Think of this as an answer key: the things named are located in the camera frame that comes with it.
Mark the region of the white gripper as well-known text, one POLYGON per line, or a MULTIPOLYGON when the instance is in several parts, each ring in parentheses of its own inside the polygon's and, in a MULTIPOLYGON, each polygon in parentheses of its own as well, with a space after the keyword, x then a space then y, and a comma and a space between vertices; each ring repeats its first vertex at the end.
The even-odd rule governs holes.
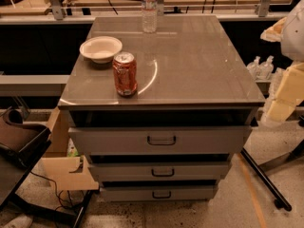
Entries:
POLYGON ((304 101, 304 0, 269 28, 260 38, 281 42, 281 52, 293 62, 286 69, 278 68, 269 87, 269 97, 263 106, 261 122, 267 127, 283 124, 304 101))

